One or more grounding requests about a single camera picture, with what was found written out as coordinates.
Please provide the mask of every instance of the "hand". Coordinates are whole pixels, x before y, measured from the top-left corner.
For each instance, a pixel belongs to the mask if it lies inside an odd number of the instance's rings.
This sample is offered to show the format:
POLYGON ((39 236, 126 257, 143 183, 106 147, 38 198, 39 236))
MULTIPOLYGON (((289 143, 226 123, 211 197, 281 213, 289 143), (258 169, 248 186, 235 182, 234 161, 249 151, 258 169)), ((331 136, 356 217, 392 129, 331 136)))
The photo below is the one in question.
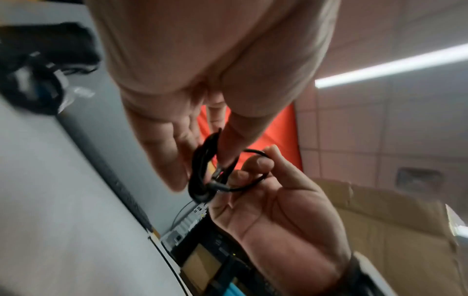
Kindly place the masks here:
POLYGON ((340 0, 87 0, 137 139, 172 190, 185 188, 208 105, 229 165, 312 79, 340 0))
POLYGON ((351 259, 343 223, 322 189, 276 146, 265 153, 272 159, 249 158, 228 184, 270 176, 246 192, 218 194, 210 215, 282 293, 315 295, 335 284, 351 259))

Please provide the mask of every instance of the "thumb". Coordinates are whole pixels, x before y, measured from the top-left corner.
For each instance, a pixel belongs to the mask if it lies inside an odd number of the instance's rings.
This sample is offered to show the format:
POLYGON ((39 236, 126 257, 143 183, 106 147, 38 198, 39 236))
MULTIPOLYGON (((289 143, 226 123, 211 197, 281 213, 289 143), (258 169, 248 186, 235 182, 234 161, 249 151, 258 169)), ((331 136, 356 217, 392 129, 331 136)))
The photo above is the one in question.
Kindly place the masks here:
POLYGON ((320 186, 281 155, 278 146, 273 145, 264 151, 274 161, 272 174, 284 188, 323 192, 320 186))
POLYGON ((216 157, 219 164, 228 167, 245 148, 263 134, 275 117, 276 113, 256 118, 231 113, 218 140, 216 157))

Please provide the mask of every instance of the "linear light fixture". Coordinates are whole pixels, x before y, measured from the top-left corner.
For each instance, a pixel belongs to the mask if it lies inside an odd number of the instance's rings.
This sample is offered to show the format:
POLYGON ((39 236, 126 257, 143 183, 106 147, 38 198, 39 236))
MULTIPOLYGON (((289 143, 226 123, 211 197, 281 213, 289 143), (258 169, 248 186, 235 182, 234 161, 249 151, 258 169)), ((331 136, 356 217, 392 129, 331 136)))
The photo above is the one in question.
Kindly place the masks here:
POLYGON ((332 87, 340 84, 353 83, 383 76, 457 63, 464 60, 468 60, 468 43, 447 49, 433 51, 411 58, 398 59, 364 69, 317 79, 315 81, 315 87, 332 87))

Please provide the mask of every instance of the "ceiling tile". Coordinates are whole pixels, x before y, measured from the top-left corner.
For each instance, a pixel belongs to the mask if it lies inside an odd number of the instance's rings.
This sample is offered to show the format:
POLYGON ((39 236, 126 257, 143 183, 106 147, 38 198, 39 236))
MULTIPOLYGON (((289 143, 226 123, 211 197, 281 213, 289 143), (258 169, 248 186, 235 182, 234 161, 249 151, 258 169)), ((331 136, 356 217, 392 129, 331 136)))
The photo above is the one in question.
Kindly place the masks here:
POLYGON ((296 111, 311 111, 315 110, 316 103, 315 84, 311 81, 307 84, 302 94, 294 101, 296 111))
POLYGON ((409 23, 402 29, 398 57, 406 58, 468 43, 468 4, 409 23))
POLYGON ((297 112, 297 135, 300 148, 316 149, 317 144, 316 112, 297 112))
POLYGON ((309 178, 320 178, 318 152, 301 149, 302 169, 309 178))
POLYGON ((377 152, 382 132, 382 104, 319 111, 320 148, 377 152))
POLYGON ((379 78, 317 89, 318 107, 351 106, 386 100, 388 81, 388 78, 379 78))
POLYGON ((317 78, 391 61, 394 38, 395 31, 391 30, 329 50, 320 65, 317 78))
POLYGON ((467 81, 468 62, 404 73, 392 78, 392 99, 466 95, 467 81))
POLYGON ((468 162, 440 161, 420 158, 382 157, 378 187, 422 198, 437 199, 447 203, 458 214, 468 210, 468 162), (419 168, 437 170, 442 173, 444 182, 439 193, 415 193, 399 190, 395 186, 399 168, 419 168))
POLYGON ((405 21, 436 13, 442 9, 461 3, 463 0, 406 0, 405 21))
POLYGON ((390 104, 384 152, 468 157, 468 99, 390 104))
POLYGON ((341 1, 330 48, 394 28, 400 11, 401 1, 396 0, 341 1))
POLYGON ((322 177, 374 187, 377 156, 321 152, 322 177))

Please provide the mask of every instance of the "thin black wire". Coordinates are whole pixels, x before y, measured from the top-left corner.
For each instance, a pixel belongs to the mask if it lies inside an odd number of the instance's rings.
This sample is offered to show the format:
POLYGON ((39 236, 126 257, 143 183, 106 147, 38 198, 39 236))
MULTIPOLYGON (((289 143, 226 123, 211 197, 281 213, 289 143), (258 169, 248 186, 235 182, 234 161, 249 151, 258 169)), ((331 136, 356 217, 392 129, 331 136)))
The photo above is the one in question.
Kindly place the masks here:
POLYGON ((161 254, 162 258, 164 259, 164 261, 166 261, 166 264, 167 266, 169 266, 169 268, 171 269, 172 273, 174 274, 175 278, 177 279, 177 281, 179 282, 179 285, 180 287, 182 288, 182 290, 184 291, 185 293, 185 296, 189 296, 189 294, 187 293, 187 290, 185 289, 184 285, 182 284, 182 282, 180 281, 180 278, 179 276, 177 275, 176 271, 174 270, 174 268, 172 268, 172 265, 169 263, 169 261, 166 259, 166 256, 163 255, 163 253, 161 252, 161 250, 158 248, 158 246, 155 244, 155 242, 151 239, 151 237, 148 237, 148 240, 154 245, 154 247, 157 249, 157 251, 161 254))
POLYGON ((171 225, 171 229, 170 231, 172 231, 174 229, 174 223, 176 222, 176 219, 177 217, 180 215, 180 213, 189 205, 193 202, 193 200, 189 201, 186 205, 184 205, 184 207, 182 209, 180 209, 180 211, 177 213, 177 215, 174 217, 174 221, 172 221, 172 225, 171 225))

